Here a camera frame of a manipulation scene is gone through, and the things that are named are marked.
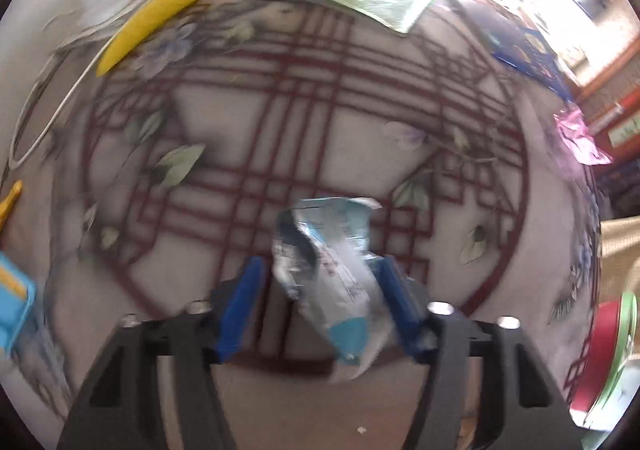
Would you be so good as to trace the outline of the blue toy tray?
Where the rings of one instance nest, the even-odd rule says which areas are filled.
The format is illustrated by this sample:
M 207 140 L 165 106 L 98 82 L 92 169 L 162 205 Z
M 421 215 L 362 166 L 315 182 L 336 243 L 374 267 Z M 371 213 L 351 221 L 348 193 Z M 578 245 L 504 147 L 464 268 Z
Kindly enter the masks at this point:
M 0 256 L 1 357 L 9 359 L 32 313 L 37 287 L 6 254 Z

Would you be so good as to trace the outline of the white blue medicine box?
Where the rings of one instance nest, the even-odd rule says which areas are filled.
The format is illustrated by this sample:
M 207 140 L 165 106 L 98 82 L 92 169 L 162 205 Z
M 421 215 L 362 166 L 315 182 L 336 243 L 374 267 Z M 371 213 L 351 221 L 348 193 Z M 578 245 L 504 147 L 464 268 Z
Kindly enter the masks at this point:
M 335 352 L 331 381 L 370 369 L 392 335 L 393 320 L 370 250 L 371 198 L 299 200 L 276 219 L 272 273 L 299 313 Z

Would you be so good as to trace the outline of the red bin with green rim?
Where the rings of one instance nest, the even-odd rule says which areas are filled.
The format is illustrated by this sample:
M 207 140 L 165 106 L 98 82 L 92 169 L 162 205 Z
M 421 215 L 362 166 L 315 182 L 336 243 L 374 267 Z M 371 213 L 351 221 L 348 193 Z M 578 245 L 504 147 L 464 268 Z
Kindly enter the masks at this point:
M 579 427 L 607 430 L 600 428 L 605 407 L 634 350 L 637 326 L 638 300 L 633 292 L 597 306 L 582 354 L 570 366 L 564 384 L 570 414 Z

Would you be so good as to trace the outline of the pink foil wrapper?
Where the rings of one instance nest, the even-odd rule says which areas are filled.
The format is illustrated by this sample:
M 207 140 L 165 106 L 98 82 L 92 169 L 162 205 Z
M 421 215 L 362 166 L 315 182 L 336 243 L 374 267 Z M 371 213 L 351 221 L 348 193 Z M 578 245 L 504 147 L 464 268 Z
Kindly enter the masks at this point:
M 569 106 L 554 116 L 562 143 L 575 160 L 585 166 L 610 165 L 613 159 L 599 149 L 578 106 Z

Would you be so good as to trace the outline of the yellow plastic corn-shaped stick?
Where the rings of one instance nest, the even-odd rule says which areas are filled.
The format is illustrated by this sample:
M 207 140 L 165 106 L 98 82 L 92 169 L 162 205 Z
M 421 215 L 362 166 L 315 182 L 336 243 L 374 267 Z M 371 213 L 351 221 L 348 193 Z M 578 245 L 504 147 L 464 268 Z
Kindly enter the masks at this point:
M 149 0 L 146 2 L 105 45 L 96 64 L 96 75 L 103 76 L 111 71 L 149 35 L 197 1 Z

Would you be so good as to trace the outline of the blue book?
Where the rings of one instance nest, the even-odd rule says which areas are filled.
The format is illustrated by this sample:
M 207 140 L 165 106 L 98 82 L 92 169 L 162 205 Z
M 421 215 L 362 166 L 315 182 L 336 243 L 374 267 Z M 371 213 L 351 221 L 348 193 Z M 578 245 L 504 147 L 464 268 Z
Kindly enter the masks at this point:
M 495 59 L 536 80 L 563 100 L 573 100 L 558 56 L 536 28 L 530 28 L 493 0 L 449 0 L 449 3 Z

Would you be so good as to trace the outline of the yellow checked cloth on chair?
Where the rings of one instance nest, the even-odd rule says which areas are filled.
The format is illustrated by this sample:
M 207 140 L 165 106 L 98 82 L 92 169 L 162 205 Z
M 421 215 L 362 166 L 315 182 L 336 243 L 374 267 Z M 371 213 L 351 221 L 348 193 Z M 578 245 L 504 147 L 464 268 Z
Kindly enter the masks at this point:
M 599 302 L 617 300 L 626 291 L 639 296 L 640 217 L 602 222 L 601 245 Z

